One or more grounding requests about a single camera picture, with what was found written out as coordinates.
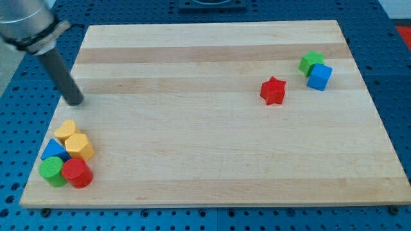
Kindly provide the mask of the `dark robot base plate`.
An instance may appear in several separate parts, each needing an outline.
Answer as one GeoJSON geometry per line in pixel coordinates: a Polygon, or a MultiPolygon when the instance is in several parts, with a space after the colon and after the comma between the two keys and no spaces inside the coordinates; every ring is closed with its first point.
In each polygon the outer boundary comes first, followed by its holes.
{"type": "Polygon", "coordinates": [[[180,11],[245,10],[248,0],[177,0],[180,11]]]}

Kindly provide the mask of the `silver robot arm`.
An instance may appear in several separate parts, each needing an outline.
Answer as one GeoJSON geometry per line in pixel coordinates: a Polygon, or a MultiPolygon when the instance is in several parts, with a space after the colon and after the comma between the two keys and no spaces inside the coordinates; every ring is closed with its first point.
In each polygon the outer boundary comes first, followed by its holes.
{"type": "Polygon", "coordinates": [[[61,57],[57,38],[71,27],[41,0],[1,0],[1,38],[18,51],[36,56],[70,106],[79,105],[83,94],[61,57]]]}

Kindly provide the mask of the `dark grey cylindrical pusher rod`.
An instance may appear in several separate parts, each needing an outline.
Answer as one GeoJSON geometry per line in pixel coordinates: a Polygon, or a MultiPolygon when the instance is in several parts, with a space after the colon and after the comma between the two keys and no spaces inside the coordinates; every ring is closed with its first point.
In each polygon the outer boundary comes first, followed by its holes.
{"type": "Polygon", "coordinates": [[[53,48],[37,57],[55,87],[61,93],[69,106],[79,105],[83,101],[83,94],[71,76],[63,58],[57,48],[53,48]]]}

